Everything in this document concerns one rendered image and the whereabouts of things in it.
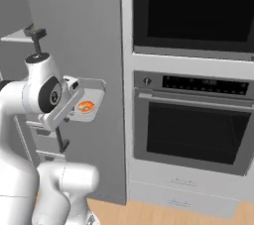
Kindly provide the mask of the black built-in microwave oven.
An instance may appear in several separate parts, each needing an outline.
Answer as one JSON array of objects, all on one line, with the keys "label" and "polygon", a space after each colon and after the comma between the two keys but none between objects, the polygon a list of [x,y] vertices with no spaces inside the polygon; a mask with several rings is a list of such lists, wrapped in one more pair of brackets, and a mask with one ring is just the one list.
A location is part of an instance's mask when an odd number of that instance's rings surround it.
[{"label": "black built-in microwave oven", "polygon": [[133,50],[254,60],[254,0],[133,0]]}]

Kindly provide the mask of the steel built-in oven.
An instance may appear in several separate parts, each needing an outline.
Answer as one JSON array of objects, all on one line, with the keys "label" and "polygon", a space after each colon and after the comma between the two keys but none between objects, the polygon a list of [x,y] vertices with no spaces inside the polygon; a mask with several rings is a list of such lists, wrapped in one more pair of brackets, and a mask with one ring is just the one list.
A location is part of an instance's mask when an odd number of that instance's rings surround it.
[{"label": "steel built-in oven", "polygon": [[[145,86],[143,79],[152,79]],[[134,158],[245,175],[254,155],[254,111],[213,109],[156,102],[163,98],[254,107],[254,80],[136,70]]]}]

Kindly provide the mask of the orange shrimp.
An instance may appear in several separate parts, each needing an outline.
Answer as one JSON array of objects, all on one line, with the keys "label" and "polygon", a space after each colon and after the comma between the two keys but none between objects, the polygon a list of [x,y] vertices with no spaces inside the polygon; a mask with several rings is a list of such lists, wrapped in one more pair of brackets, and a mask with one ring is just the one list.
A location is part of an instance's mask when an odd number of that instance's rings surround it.
[{"label": "orange shrimp", "polygon": [[81,112],[81,113],[89,113],[94,109],[95,105],[87,100],[87,101],[82,101],[78,104],[77,109]]}]

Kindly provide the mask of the white drawer front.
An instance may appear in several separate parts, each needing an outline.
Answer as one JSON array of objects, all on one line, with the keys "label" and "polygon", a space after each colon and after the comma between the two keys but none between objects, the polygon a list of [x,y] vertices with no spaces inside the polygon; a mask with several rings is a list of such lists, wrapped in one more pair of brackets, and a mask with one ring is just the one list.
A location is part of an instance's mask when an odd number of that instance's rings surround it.
[{"label": "white drawer front", "polygon": [[[149,202],[157,205],[181,208],[201,214],[230,219],[238,207],[238,201],[209,196],[200,193],[188,192],[168,187],[156,186],[147,183],[131,180],[130,199]],[[191,208],[170,204],[169,199],[186,201],[191,204]]]},{"label": "white drawer front", "polygon": [[[254,169],[246,176],[132,160],[130,179],[211,196],[254,202]],[[192,180],[196,187],[171,183],[171,179]]]}]

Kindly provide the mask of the grey freezer door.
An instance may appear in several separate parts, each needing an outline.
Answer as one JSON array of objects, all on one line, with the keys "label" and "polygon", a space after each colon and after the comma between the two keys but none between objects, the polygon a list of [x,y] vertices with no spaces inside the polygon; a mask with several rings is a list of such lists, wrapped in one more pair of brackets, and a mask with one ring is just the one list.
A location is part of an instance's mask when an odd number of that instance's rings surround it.
[{"label": "grey freezer door", "polygon": [[122,97],[120,0],[29,0],[42,50],[64,75],[102,79],[106,94],[89,123],[61,123],[70,162],[95,165],[100,183],[92,198],[124,204],[126,169]]}]

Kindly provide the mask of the white freezer drawer rack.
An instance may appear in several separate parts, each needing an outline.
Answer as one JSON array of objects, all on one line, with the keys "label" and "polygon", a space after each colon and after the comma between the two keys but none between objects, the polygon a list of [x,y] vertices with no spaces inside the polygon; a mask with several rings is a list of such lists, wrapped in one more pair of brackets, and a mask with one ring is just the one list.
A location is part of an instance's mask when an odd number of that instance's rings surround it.
[{"label": "white freezer drawer rack", "polygon": [[46,130],[39,122],[27,121],[36,146],[40,161],[65,162],[65,155],[60,152],[57,134]]}]

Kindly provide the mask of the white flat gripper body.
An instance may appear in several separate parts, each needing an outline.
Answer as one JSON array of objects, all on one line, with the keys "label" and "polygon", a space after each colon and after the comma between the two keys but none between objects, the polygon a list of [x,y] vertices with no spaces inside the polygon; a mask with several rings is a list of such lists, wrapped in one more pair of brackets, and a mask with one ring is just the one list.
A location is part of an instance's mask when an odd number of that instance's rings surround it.
[{"label": "white flat gripper body", "polygon": [[40,122],[46,130],[53,131],[60,122],[68,115],[75,104],[80,100],[84,94],[84,89],[78,87],[73,93],[67,89],[57,105],[57,107],[48,114],[40,115]]}]

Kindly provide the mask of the white container with shrimp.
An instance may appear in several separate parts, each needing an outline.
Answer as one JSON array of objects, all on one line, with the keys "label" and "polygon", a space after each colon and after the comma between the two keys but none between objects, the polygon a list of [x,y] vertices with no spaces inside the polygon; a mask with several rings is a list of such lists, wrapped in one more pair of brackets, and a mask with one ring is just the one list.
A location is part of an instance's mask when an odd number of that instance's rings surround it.
[{"label": "white container with shrimp", "polygon": [[[92,78],[79,78],[78,81],[79,85],[84,89],[84,94],[75,104],[72,110],[68,113],[68,117],[71,121],[91,122],[95,119],[95,116],[105,95],[106,83],[102,79]],[[80,102],[87,100],[91,101],[95,107],[89,113],[81,113],[77,109],[77,106]]]}]

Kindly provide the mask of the white tall oven cabinet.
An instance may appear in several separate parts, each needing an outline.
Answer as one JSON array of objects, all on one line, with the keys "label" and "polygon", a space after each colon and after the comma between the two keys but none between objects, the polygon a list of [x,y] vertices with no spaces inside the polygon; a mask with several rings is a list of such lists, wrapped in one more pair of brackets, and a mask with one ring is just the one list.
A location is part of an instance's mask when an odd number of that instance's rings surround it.
[{"label": "white tall oven cabinet", "polygon": [[[242,60],[211,59],[185,56],[157,56],[135,54],[133,52],[132,0],[121,0],[122,40],[124,62],[124,118],[125,150],[127,171],[127,196],[130,199],[130,172],[134,148],[134,81],[135,70],[152,70],[155,72],[196,73],[216,77],[236,77],[254,80],[254,62]],[[254,169],[254,155],[247,164],[247,174]]]}]

